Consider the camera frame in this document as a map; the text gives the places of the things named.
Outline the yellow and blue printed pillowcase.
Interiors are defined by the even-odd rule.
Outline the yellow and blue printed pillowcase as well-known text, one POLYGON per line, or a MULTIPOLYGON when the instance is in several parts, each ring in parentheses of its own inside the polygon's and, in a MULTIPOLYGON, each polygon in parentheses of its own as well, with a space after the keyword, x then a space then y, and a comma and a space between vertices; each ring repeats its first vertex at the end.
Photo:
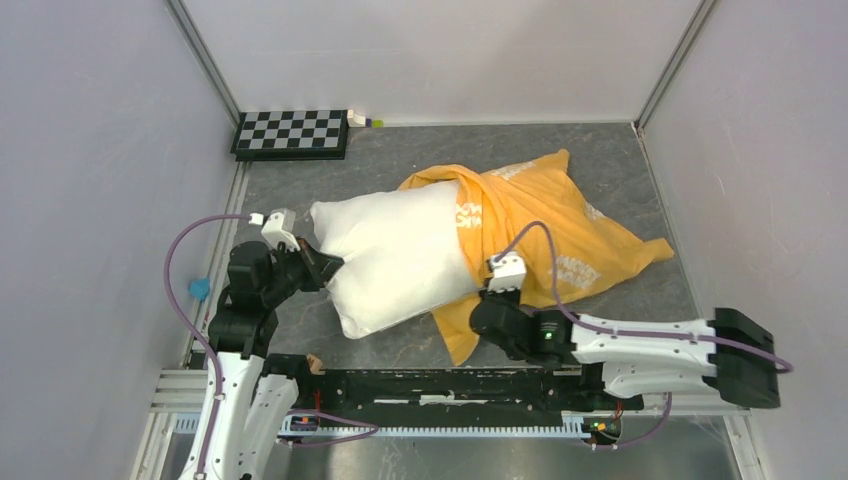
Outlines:
POLYGON ((453 364, 470 358, 480 338, 469 318, 489 258, 503 251, 524 260, 521 299, 534 307, 570 303, 602 293, 672 258, 663 238, 643 240, 596 209, 569 177, 561 150, 483 173, 458 164, 437 165, 408 177, 399 190, 455 181, 457 233, 473 292, 428 311, 453 364))

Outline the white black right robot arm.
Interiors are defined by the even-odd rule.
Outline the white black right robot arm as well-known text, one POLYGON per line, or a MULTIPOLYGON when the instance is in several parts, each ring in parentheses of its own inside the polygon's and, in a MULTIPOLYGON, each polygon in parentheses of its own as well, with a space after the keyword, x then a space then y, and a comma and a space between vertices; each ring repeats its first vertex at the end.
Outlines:
POLYGON ((717 308, 711 319, 634 322, 523 309, 514 292, 486 292, 469 324, 512 360, 580 366, 578 396, 591 408, 614 398, 707 390, 743 408, 781 405, 774 337, 734 308, 717 308))

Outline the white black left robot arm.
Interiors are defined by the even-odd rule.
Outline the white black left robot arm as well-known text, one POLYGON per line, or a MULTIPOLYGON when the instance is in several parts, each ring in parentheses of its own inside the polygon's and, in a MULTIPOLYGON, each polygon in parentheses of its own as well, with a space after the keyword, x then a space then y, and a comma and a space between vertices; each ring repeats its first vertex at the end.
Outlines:
POLYGON ((284 417, 306 405, 314 381, 304 356, 272 354, 276 309, 324 288, 343 266, 299 238, 295 248, 250 241, 232 248, 228 283, 209 324, 207 388, 183 479, 259 479, 284 417))

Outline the white pillow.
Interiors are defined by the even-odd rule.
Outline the white pillow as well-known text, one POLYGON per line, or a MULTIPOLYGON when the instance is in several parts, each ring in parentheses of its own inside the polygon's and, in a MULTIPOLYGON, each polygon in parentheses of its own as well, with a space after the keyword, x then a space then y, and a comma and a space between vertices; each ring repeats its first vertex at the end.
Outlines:
POLYGON ((476 288, 457 233, 455 181, 310 208, 321 252, 343 266, 327 285, 343 334, 360 339, 476 288))

